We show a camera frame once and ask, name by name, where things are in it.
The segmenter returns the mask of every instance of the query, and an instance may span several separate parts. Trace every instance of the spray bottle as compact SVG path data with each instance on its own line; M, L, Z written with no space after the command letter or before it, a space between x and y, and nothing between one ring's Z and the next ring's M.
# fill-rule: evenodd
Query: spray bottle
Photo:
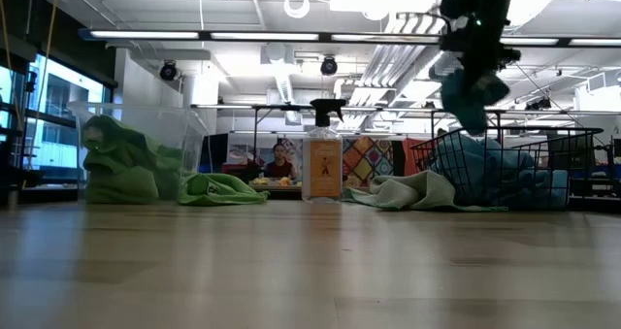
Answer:
M343 138L330 129L330 112L341 120L345 100L316 99L316 128L304 137L302 198L311 203L338 203L343 189Z

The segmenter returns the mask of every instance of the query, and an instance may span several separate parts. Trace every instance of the colorful quilt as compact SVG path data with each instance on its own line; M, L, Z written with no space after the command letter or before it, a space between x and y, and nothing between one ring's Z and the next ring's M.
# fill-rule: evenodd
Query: colorful quilt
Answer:
M346 187L368 187L376 176L393 175L392 143L370 137L343 139L343 180Z

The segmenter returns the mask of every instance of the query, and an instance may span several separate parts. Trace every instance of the wooden floor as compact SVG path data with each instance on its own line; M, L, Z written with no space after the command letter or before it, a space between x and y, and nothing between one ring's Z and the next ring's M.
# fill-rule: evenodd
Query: wooden floor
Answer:
M621 327L621 218L270 202L0 213L0 328Z

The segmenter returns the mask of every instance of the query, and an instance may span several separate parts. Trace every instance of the blue cloth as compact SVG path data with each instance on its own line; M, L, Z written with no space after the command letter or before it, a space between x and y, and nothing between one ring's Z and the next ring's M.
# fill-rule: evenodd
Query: blue cloth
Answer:
M442 81L442 106L457 117L471 135L483 133L487 126L485 106L491 106L509 93L508 86L493 74L481 77L470 92L463 90L464 70L455 70Z
M457 133L440 141L431 170L456 190L455 204L506 206L511 210L561 210L568 203L568 173L537 169L526 150L502 148Z

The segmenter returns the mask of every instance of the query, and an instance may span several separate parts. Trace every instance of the ceiling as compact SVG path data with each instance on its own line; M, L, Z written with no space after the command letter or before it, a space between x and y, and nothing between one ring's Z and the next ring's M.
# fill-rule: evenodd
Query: ceiling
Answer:
M199 11L200 0L59 0L61 10L87 27L119 29L202 29L205 30L272 30L272 31L343 31L379 32L387 19L366 19L361 13L333 12L329 0L310 0L310 12L303 18L292 18L283 10L284 0L202 0L203 26ZM520 35L593 35L621 36L621 0L553 0L531 21L513 33ZM141 43L142 51L175 49L206 49L217 59L228 82L220 87L223 96L264 95L276 87L269 74L256 72L261 44L240 43ZM372 61L376 47L356 45L294 44L295 51L316 52L317 58L333 54L340 69L363 74ZM512 68L500 76L511 86L512 99L528 95L538 86L563 81L552 97L570 106L571 87L584 79L574 76L593 75L598 68L621 66L621 49L523 49L522 71ZM162 61L152 60L153 65ZM416 60L410 68L421 67ZM322 78L317 60L304 59L303 74L293 75L293 88L332 90L337 78ZM558 69L564 69L558 76Z

